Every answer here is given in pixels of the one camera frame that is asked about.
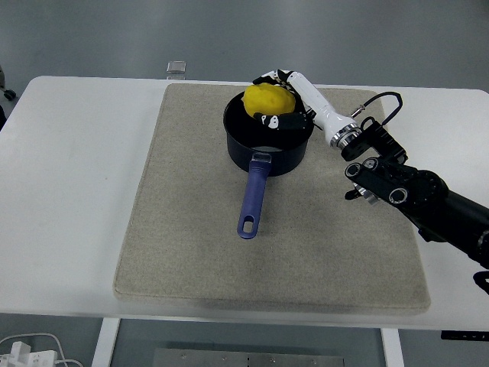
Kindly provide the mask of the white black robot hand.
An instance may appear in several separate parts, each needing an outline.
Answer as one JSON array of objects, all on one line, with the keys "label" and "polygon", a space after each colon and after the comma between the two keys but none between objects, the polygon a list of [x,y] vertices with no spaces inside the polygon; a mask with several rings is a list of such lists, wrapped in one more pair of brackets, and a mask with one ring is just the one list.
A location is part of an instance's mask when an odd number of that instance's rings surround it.
[{"label": "white black robot hand", "polygon": [[252,83],[256,86],[276,86],[297,96],[306,112],[312,113],[314,124],[323,130],[325,141],[333,148],[344,148],[361,133],[359,125],[351,116],[337,113],[323,94],[299,72],[272,70]]}]

